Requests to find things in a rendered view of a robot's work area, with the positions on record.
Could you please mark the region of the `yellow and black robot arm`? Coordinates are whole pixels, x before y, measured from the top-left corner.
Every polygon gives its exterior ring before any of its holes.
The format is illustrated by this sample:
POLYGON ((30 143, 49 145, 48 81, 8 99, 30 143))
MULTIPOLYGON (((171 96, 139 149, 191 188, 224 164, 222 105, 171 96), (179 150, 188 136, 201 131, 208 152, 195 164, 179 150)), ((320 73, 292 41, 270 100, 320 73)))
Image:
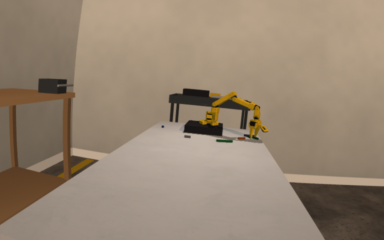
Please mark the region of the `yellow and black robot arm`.
POLYGON ((219 125, 218 116, 219 116, 219 111, 220 108, 218 107, 219 105, 223 104, 224 102, 228 101, 229 99, 232 99, 233 102, 238 103, 242 106, 247 107, 250 110, 254 110, 254 115, 253 118, 255 120, 260 119, 260 106, 256 105, 256 103, 249 103, 243 99, 240 99, 237 97, 237 94, 235 91, 225 95, 224 97, 218 99, 217 101, 212 103, 211 111, 206 111, 206 119, 200 120, 199 123, 202 125, 211 124, 212 126, 219 125))

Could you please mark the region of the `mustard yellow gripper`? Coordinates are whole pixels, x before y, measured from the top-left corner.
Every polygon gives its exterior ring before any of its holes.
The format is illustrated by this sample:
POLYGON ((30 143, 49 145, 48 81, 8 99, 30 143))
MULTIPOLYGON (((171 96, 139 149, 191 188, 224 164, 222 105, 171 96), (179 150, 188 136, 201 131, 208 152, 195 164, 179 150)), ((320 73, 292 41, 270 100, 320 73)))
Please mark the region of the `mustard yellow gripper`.
POLYGON ((262 126, 261 124, 262 124, 261 120, 258 120, 258 119, 251 119, 250 120, 250 122, 248 123, 248 125, 250 127, 250 133, 249 133, 250 139, 252 139, 253 133, 254 133, 254 137, 257 136, 259 129, 261 129, 264 133, 268 132, 268 129, 265 126, 262 126), (254 129, 255 129, 255 131, 254 131, 254 129))

